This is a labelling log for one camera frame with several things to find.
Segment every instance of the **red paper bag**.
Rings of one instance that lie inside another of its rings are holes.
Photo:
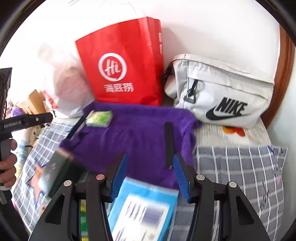
[[[98,101],[161,105],[163,54],[158,19],[116,23],[76,41]]]

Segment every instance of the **screw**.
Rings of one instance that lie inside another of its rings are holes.
[[[65,186],[65,187],[68,187],[68,186],[70,186],[71,184],[72,184],[72,182],[71,182],[70,180],[67,180],[67,181],[64,182],[64,186]]]
[[[205,176],[204,175],[197,175],[196,179],[200,180],[200,181],[203,181],[205,179]]]
[[[97,180],[103,180],[105,178],[105,176],[103,174],[99,174],[96,176]]]
[[[232,188],[236,188],[237,187],[237,184],[235,182],[230,182],[229,183],[229,186],[232,187]]]

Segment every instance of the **finger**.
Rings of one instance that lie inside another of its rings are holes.
[[[10,179],[12,179],[12,177],[15,175],[15,173],[17,172],[17,169],[15,167],[10,168],[8,170],[6,170],[5,172],[0,174],[0,183],[6,183],[8,182]]]
[[[0,170],[8,170],[17,162],[17,156],[11,153],[5,160],[0,161]]]
[[[15,150],[17,148],[17,142],[15,141],[15,139],[11,139],[10,148],[12,150]]]
[[[6,188],[11,188],[15,184],[16,180],[17,180],[16,176],[13,176],[12,179],[10,179],[8,182],[4,183],[4,186]]]

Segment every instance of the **nike swoosh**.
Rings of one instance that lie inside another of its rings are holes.
[[[236,114],[236,115],[225,115],[225,116],[217,116],[214,114],[214,109],[216,108],[216,106],[213,109],[210,109],[207,113],[206,113],[206,118],[208,118],[211,121],[219,121],[219,120],[226,120],[226,119],[230,119],[230,118],[235,118],[235,117],[240,117],[240,116],[246,116],[249,114],[245,114],[245,115],[241,115],[241,114]]]

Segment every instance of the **blue and white packet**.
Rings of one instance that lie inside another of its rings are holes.
[[[162,241],[178,193],[126,177],[108,216],[113,240]]]

